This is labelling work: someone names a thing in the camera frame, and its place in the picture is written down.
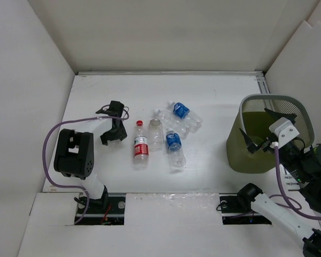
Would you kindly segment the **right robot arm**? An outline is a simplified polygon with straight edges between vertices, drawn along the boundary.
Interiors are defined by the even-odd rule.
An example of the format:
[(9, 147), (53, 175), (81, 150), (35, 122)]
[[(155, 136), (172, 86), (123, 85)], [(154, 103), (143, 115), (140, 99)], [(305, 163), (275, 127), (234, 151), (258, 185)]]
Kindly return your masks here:
[[(231, 168), (240, 173), (266, 172), (284, 167), (301, 185), (300, 193), (321, 221), (321, 144), (313, 146), (314, 132), (307, 113), (299, 108), (274, 111), (240, 111), (227, 140)], [(321, 230), (298, 220), (283, 186), (279, 186), (284, 206), (274, 203), (255, 184), (245, 185), (236, 195), (236, 204), (246, 212), (256, 212), (296, 239), (304, 256), (321, 256)]]

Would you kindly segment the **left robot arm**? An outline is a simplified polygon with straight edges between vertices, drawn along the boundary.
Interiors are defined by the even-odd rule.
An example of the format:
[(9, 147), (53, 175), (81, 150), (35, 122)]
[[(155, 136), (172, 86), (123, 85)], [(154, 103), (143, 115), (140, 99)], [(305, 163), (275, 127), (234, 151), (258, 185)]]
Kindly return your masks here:
[(95, 119), (59, 131), (53, 168), (87, 190), (89, 195), (76, 198), (77, 203), (89, 204), (99, 213), (107, 209), (109, 197), (98, 178), (98, 161), (104, 147), (127, 138), (123, 121), (129, 118), (128, 111), (121, 102), (111, 101), (95, 112)]

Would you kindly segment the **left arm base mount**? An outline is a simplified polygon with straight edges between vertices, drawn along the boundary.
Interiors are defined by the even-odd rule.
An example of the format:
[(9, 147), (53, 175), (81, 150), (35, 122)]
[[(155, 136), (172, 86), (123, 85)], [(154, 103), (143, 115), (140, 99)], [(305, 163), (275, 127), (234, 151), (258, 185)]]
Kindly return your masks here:
[(76, 225), (124, 225), (125, 195), (106, 194), (90, 199), (84, 217)]

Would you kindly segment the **black label small bottle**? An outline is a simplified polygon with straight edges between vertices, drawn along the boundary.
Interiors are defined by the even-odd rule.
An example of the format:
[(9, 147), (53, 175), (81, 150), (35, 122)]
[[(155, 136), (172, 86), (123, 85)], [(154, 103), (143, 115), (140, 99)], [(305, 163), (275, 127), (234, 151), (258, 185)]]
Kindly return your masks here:
[(109, 147), (109, 148), (116, 148), (116, 149), (118, 149), (118, 148), (121, 148), (123, 146), (123, 144), (122, 144), (122, 142), (121, 142), (121, 140), (113, 140), (113, 141), (108, 141), (107, 142), (107, 147)]

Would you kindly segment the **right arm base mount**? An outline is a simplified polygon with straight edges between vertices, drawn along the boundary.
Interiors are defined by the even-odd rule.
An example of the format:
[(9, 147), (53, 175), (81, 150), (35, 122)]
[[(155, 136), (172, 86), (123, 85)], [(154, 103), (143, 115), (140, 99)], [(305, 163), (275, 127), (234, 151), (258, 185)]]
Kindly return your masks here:
[(243, 207), (237, 200), (236, 194), (220, 194), (216, 211), (221, 213), (223, 225), (271, 225), (264, 216)]

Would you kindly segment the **red label water bottle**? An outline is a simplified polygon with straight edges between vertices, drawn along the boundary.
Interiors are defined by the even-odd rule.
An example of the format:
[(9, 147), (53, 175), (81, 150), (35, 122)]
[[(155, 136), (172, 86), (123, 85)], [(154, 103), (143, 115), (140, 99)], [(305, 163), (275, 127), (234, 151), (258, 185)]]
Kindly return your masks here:
[(149, 161), (148, 134), (142, 120), (136, 121), (134, 130), (134, 164), (142, 169)]

